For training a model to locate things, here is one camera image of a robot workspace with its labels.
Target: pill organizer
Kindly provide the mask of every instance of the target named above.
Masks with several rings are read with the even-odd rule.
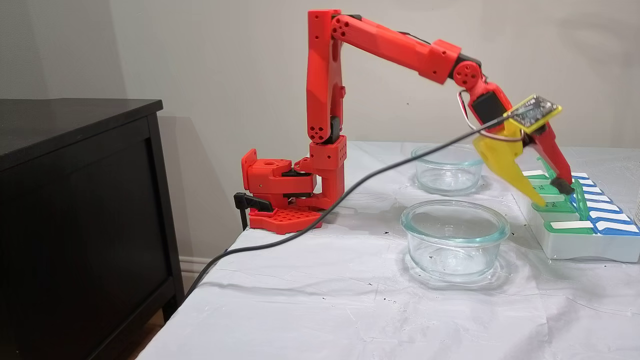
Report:
[[[636,262],[640,257],[640,229],[583,172],[573,172],[575,193],[560,194],[549,184],[556,175],[540,158],[546,171],[523,171],[545,206],[513,193],[522,214],[550,259],[610,259]]]

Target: wooden floor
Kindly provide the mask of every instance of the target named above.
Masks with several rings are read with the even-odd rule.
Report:
[[[124,350],[122,350],[116,360],[135,360],[147,344],[149,344],[151,339],[153,339],[158,331],[162,329],[163,325],[164,320],[162,311],[158,311],[154,317],[149,320],[142,331],[133,337],[131,342],[124,348]]]

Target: red robot arm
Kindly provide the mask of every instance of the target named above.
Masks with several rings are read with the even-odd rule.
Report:
[[[412,69],[439,84],[453,79],[469,93],[471,112],[482,124],[512,107],[499,86],[486,82],[480,61],[461,54],[458,46],[443,40],[430,44],[359,15],[343,15],[340,10],[311,10],[307,64],[309,157],[293,165],[290,160],[259,160],[255,149],[243,157],[245,190],[270,201],[275,208],[273,213],[252,210],[253,228],[279,234],[302,230],[319,216],[315,210],[329,208],[344,193],[346,136],[340,134],[346,94],[340,66],[343,43]],[[502,127],[488,131],[497,132]],[[549,164],[554,164],[559,177],[571,183],[570,168],[557,149],[551,128],[536,136],[531,142]],[[322,179],[320,193],[313,193],[316,176]]]

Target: circuit board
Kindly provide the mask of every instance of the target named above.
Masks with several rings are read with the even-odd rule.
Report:
[[[534,94],[509,110],[509,113],[515,114],[509,120],[530,134],[560,111],[562,111],[560,105]]]

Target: wire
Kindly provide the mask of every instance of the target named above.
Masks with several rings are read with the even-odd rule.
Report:
[[[348,188],[344,194],[342,194],[342,196],[336,200],[336,202],[333,203],[333,205],[328,208],[322,215],[320,215],[319,218],[316,219],[316,221],[314,221],[313,223],[311,223],[311,225],[307,226],[306,228],[304,228],[303,230],[290,235],[282,240],[278,240],[278,241],[274,241],[273,243],[267,243],[267,244],[263,244],[263,245],[256,245],[256,246],[247,246],[247,247],[239,247],[236,249],[232,249],[232,250],[228,250],[226,252],[223,252],[222,254],[216,256],[215,258],[211,259],[210,262],[208,262],[208,264],[206,264],[204,266],[204,268],[202,268],[202,271],[198,274],[198,276],[196,277],[195,281],[193,281],[193,285],[191,285],[191,287],[189,288],[189,291],[187,291],[186,295],[184,296],[184,298],[188,298],[189,295],[191,295],[191,293],[193,293],[193,290],[195,290],[198,285],[200,284],[200,282],[202,281],[202,279],[209,273],[209,269],[211,269],[211,267],[213,265],[215,265],[217,262],[219,262],[221,259],[229,256],[229,255],[233,255],[233,254],[238,254],[240,252],[247,252],[247,251],[254,251],[254,250],[263,250],[263,249],[269,249],[271,247],[276,247],[278,245],[282,245],[284,243],[288,243],[291,240],[297,239],[300,236],[303,236],[304,234],[308,233],[309,231],[311,231],[312,229],[316,228],[317,224],[320,224],[320,222],[322,220],[324,220],[324,218],[327,217],[327,215],[329,215],[333,210],[335,210],[335,208],[338,207],[338,205],[340,205],[340,203],[342,201],[344,201],[344,199],[347,198],[347,196],[349,196],[351,193],[353,193],[354,190],[356,190],[360,185],[364,184],[366,181],[370,180],[372,177],[374,176],[378,176],[384,172],[387,172],[389,170],[395,169],[397,167],[400,167],[404,164],[410,163],[412,161],[418,160],[420,158],[423,158],[427,155],[433,154],[434,152],[438,152],[448,146],[451,146],[457,142],[460,142],[470,136],[472,136],[473,134],[479,133],[482,130],[488,128],[488,127],[492,127],[498,124],[503,123],[505,120],[507,120],[510,116],[512,116],[513,114],[508,113],[505,116],[499,117],[493,121],[489,121],[486,124],[482,125],[481,127],[477,128],[477,129],[473,129],[471,131],[469,131],[468,133],[462,134],[450,141],[448,141],[447,143],[444,143],[442,145],[438,145],[428,151],[424,151],[420,154],[417,154],[415,156],[412,156],[411,158],[406,158],[404,160],[398,161],[397,163],[393,163],[391,165],[387,165],[386,167],[382,167],[379,168],[377,170],[375,170],[374,172],[371,172],[370,174],[366,175],[365,177],[361,178],[360,180],[358,180],[354,185],[352,185],[350,188]]]
[[[460,109],[462,109],[462,114],[465,116],[465,120],[467,121],[467,125],[469,125],[470,128],[475,129],[476,127],[473,126],[473,124],[471,124],[471,121],[469,121],[469,115],[467,113],[467,105],[465,104],[464,99],[462,99],[462,93],[463,92],[467,92],[467,91],[466,90],[460,90],[458,92],[458,103],[460,104]],[[522,139],[524,139],[524,131],[522,131],[522,129],[520,129],[520,137],[519,138],[513,138],[511,136],[502,136],[502,135],[491,134],[491,133],[487,133],[486,131],[480,131],[480,135],[485,136],[487,138],[492,138],[492,139],[505,141],[505,142],[521,142]]]
[[[431,45],[431,43],[428,42],[427,40],[423,40],[423,39],[421,39],[421,38],[419,38],[419,37],[417,37],[415,35],[412,35],[411,33],[407,33],[406,31],[398,31],[398,33],[400,33],[402,35],[407,35],[407,36],[412,37],[412,38],[417,39],[417,40],[420,40],[421,42],[424,42],[427,45]]]

